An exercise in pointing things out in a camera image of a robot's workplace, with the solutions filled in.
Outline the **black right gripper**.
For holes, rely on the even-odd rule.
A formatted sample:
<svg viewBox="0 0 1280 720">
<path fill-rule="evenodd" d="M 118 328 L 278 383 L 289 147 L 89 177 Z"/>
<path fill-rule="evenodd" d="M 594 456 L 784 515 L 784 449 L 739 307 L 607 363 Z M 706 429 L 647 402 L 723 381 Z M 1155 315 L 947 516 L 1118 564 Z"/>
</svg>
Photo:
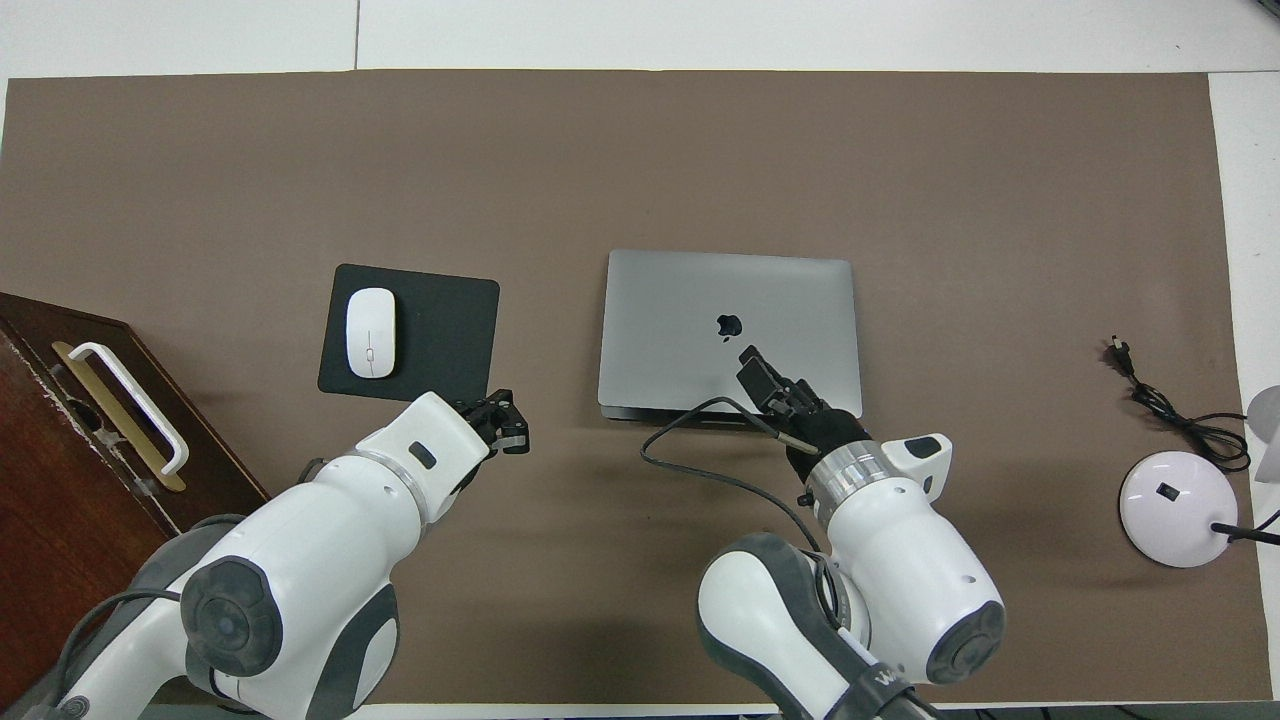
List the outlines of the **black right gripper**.
<svg viewBox="0 0 1280 720">
<path fill-rule="evenodd" d="M 778 375 L 755 345 L 739 356 L 737 380 L 759 411 L 774 411 L 786 418 L 785 433 L 815 448 L 805 452 L 787 447 L 788 459 L 823 457 L 852 442 L 869 441 L 870 433 L 860 419 L 841 407 L 823 406 L 823 400 L 806 383 Z"/>
</svg>

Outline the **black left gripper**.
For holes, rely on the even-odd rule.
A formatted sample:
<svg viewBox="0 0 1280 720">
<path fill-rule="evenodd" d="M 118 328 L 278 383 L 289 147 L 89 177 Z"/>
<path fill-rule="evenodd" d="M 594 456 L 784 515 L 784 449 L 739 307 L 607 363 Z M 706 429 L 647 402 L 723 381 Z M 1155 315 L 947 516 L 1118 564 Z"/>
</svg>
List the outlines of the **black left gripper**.
<svg viewBox="0 0 1280 720">
<path fill-rule="evenodd" d="M 452 409 L 486 446 L 488 456 L 495 456 L 498 451 L 508 455 L 530 452 L 530 429 L 525 420 L 508 420 L 500 425 L 502 413 L 515 411 L 511 389 L 495 389 L 472 402 L 453 402 Z"/>
</svg>

